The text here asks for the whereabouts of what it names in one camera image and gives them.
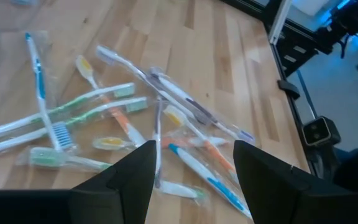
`white toothbrush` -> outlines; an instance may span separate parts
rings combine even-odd
[[[47,147],[35,147],[30,150],[29,165],[49,168],[76,165],[91,168],[96,172],[101,172],[110,167],[112,164],[79,156],[71,156],[65,153],[59,153]]]
[[[94,80],[94,71],[88,61],[82,55],[79,55],[75,60],[75,64],[82,77],[87,79],[91,86],[97,90],[99,86]],[[107,96],[102,95],[101,98],[105,103],[110,102],[110,99]],[[135,144],[136,147],[140,147],[146,142],[141,133],[136,130],[136,128],[129,122],[128,118],[118,108],[112,108],[110,113],[113,117],[115,117],[121,128],[125,131],[128,138]]]
[[[203,107],[199,103],[197,103],[197,101],[194,100],[188,93],[186,93],[181,88],[179,88],[178,86],[173,84],[171,81],[166,79],[165,78],[166,74],[162,73],[161,69],[153,67],[150,69],[149,73],[151,74],[151,77],[153,79],[155,79],[156,81],[161,83],[168,90],[172,91],[174,94],[176,94],[176,96],[179,96],[183,101],[187,101],[189,104],[193,105],[196,109],[198,109],[206,117],[208,117],[216,127],[221,129],[222,131],[224,131],[226,134],[230,135],[232,138],[245,140],[252,144],[255,143],[255,138],[251,134],[249,134],[243,130],[240,130],[240,129],[239,129],[238,133],[235,133],[234,131],[230,130],[225,125],[223,125],[222,122],[220,122],[218,119],[216,119],[212,115],[212,113],[210,113],[205,107]]]
[[[215,146],[220,146],[228,143],[225,139],[218,138],[218,137],[209,137],[209,141]],[[204,146],[203,140],[197,137],[192,137],[192,138],[164,137],[161,139],[161,148],[166,148],[168,147],[169,144],[176,144],[177,146],[180,147]],[[121,149],[128,149],[128,150],[135,149],[135,145],[133,142],[127,142],[117,137],[97,138],[92,142],[92,146],[95,147],[96,149],[109,150],[109,151],[110,150],[116,151]]]
[[[52,122],[50,121],[47,104],[45,102],[45,85],[41,61],[34,40],[28,32],[25,33],[25,39],[29,47],[32,68],[35,75],[38,107],[42,121],[48,130],[49,138],[52,141],[54,149],[58,152],[63,152],[64,149],[72,147],[74,143],[71,140],[70,133],[67,131],[64,123],[56,123],[52,125]]]
[[[116,85],[111,86],[103,89],[98,89],[95,91],[91,91],[89,93],[85,93],[84,95],[81,95],[74,100],[69,101],[68,103],[65,103],[64,105],[61,105],[59,107],[56,107],[48,112],[49,116],[53,114],[58,114],[64,111],[68,111],[71,108],[74,108],[78,105],[81,105],[85,103],[88,99],[99,96],[102,94],[113,92],[114,96],[116,98],[122,97],[122,96],[129,96],[133,95],[135,92],[135,84],[134,83],[125,83],[122,85]],[[26,118],[18,119],[17,121],[11,122],[9,124],[4,124],[0,126],[0,136],[8,131],[12,131],[13,129],[21,128],[26,125],[36,123],[41,119],[41,115],[39,113],[30,115]]]
[[[161,183],[161,112],[162,112],[162,97],[157,96],[157,106],[155,109],[154,118],[154,133],[153,139],[155,140],[155,149],[157,151],[157,158],[155,160],[155,178],[154,186],[160,188]]]
[[[176,99],[174,99],[171,95],[169,95],[166,91],[161,89],[159,86],[154,85],[153,83],[149,82],[148,76],[139,68],[137,68],[132,62],[128,61],[127,59],[123,58],[122,56],[118,55],[114,51],[103,47],[101,45],[96,47],[96,56],[100,58],[102,61],[106,62],[109,65],[114,64],[114,62],[119,62],[130,70],[135,73],[141,80],[146,82],[148,86],[152,87],[157,93],[167,99],[171,104],[175,105],[177,108],[182,110],[187,116],[192,119],[196,119],[196,116],[187,108],[185,108],[181,103],[179,103]]]
[[[186,115],[182,113],[178,108],[168,105],[164,110],[164,113],[178,126],[187,126],[191,129],[196,136],[203,140],[204,147],[208,153],[211,154],[231,175],[232,179],[238,183],[236,169],[234,166],[221,154],[220,150],[209,141],[209,138],[205,136],[196,126],[191,123]]]
[[[243,202],[232,190],[225,186],[216,176],[200,161],[195,159],[192,155],[187,153],[182,148],[170,144],[169,148],[192,170],[194,170],[202,179],[212,186],[218,193],[220,193],[227,201],[230,202],[238,211],[252,219],[252,215]]]
[[[79,115],[77,117],[71,118],[68,121],[65,121],[65,125],[68,127],[72,127],[75,124],[83,123],[85,121],[90,120],[91,118],[94,118],[97,115],[100,115],[103,111],[109,110],[110,108],[115,107],[122,107],[124,106],[126,108],[126,112],[130,113],[133,111],[141,110],[144,108],[147,108],[147,98],[146,97],[140,97],[140,98],[131,98],[128,100],[120,100],[120,101],[114,101],[105,105],[101,105],[97,108],[94,108],[92,110],[89,110],[88,112]],[[46,128],[41,128],[36,131],[32,131],[31,133],[27,133],[24,135],[21,135],[16,138],[9,139],[7,141],[0,142],[0,152],[8,149],[10,147],[14,147],[20,144],[23,144],[25,142],[33,141],[35,139],[41,138],[45,134],[47,134],[48,131]]]

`toothbrush handle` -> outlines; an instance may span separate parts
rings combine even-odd
[[[212,145],[208,140],[204,141],[204,146],[208,152],[219,161],[222,166],[230,172],[236,173],[234,166],[221,154],[219,149]]]
[[[111,102],[107,96],[103,95],[101,98],[105,103]],[[118,121],[120,127],[125,131],[129,139],[133,143],[135,143],[136,147],[139,147],[143,145],[144,142],[146,142],[146,140],[143,138],[141,133],[130,124],[127,116],[125,116],[124,113],[119,108],[111,108],[109,109],[109,112]]]
[[[70,156],[68,158],[68,161],[81,164],[83,166],[87,166],[89,168],[95,169],[95,170],[103,170],[106,166],[111,166],[112,164],[108,164],[105,162],[96,161],[93,159],[88,159],[84,157],[78,157],[78,156]]]

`floor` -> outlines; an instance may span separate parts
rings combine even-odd
[[[344,59],[340,47],[330,55],[319,54],[300,68],[310,97],[319,115],[335,121],[342,141],[338,148],[351,151],[358,147],[358,39],[349,42]],[[289,81],[301,90],[300,80],[294,73]],[[304,122],[311,120],[305,93],[296,101]]]

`black metal frame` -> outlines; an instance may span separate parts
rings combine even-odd
[[[253,0],[221,0],[228,5],[231,5],[250,16],[261,20],[264,23],[265,30],[268,33],[278,8],[282,0],[270,0],[266,6]],[[330,41],[326,42],[324,39],[318,37],[317,32],[313,32],[291,19],[286,19],[277,47],[272,46],[272,52],[275,57],[278,71],[282,80],[287,80],[287,77],[298,70],[304,63],[306,63],[313,56],[318,54],[318,51],[330,54],[333,50],[333,41],[340,40],[340,36],[330,36]],[[301,134],[302,121],[299,116],[298,109],[295,105],[295,100],[287,95],[290,104],[291,112],[295,120],[296,129],[300,137],[304,153],[308,160],[308,165],[312,174],[316,175],[316,167],[314,166],[313,155],[311,150],[306,145],[303,135]]]
[[[278,53],[278,50],[277,50],[276,46],[274,46],[272,44],[270,46],[272,48],[273,56],[274,56],[274,59],[275,59],[276,64],[277,64],[277,68],[278,68],[278,72],[280,74],[280,78],[282,80],[286,81],[287,76],[284,73],[283,66],[281,66],[282,63],[281,63],[281,59],[280,59],[280,55]],[[287,100],[288,100],[288,103],[290,105],[290,109],[291,109],[293,119],[295,121],[296,130],[298,132],[298,135],[299,135],[299,138],[300,138],[300,141],[301,141],[301,144],[302,144],[303,152],[305,153],[306,160],[308,161],[310,172],[313,175],[317,175],[316,167],[315,167],[314,163],[312,162],[312,159],[310,158],[312,156],[311,150],[306,145],[305,139],[303,138],[303,135],[302,135],[303,123],[302,123],[302,120],[300,118],[298,108],[295,105],[295,100],[293,98],[291,98],[289,95],[287,95]]]
[[[254,0],[221,1],[261,20],[267,32],[269,32],[282,2],[282,0],[270,0],[266,6],[263,6]],[[295,72],[309,59],[318,54],[318,51],[330,54],[333,51],[333,44],[342,38],[341,35],[327,33],[323,36],[324,38],[319,38],[320,33],[313,32],[291,19],[286,19],[277,43],[277,50],[286,76]]]

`plastic bag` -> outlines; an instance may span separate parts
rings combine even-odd
[[[48,169],[69,167],[80,171],[101,172],[112,164],[58,152],[48,147],[35,146],[28,147],[24,152],[19,154],[16,165],[39,166]]]
[[[187,131],[178,130],[169,135],[175,138],[186,136]],[[205,148],[178,147],[170,145],[171,151],[179,160],[183,161],[191,170],[197,173],[208,183],[220,196],[225,198],[234,208],[249,218],[252,218],[241,188],[236,181],[227,173],[227,170],[211,156]]]
[[[148,74],[150,75],[149,81],[151,83],[154,85],[159,85],[163,91],[166,91],[175,99],[181,100],[181,102],[185,102],[182,104],[194,114],[202,113],[204,118],[208,118],[209,122],[200,122],[200,120],[197,119],[197,121],[199,121],[200,124],[206,126],[206,128],[210,127],[209,124],[212,124],[233,139],[240,139],[248,142],[249,144],[255,144],[255,137],[251,133],[241,130],[233,124],[226,124],[223,122],[223,120],[220,118],[222,116],[217,116],[215,112],[211,112],[206,107],[200,105],[189,94],[183,91],[179,85],[176,84],[169,76],[164,74],[161,68],[152,67]]]
[[[108,111],[111,108],[124,111],[125,113],[134,113],[135,111],[147,108],[149,103],[150,101],[147,97],[127,98],[123,100],[112,101],[105,105],[99,105],[77,116],[67,117],[67,119],[63,120],[62,122],[69,130],[73,131],[91,121],[95,122],[109,116],[111,117],[112,114]],[[8,136],[8,138],[0,138],[0,152],[3,152],[11,147],[47,136],[47,130],[44,127],[36,130],[30,130],[29,128],[24,127],[19,130],[13,130],[12,132],[16,135],[12,136],[12,134]]]

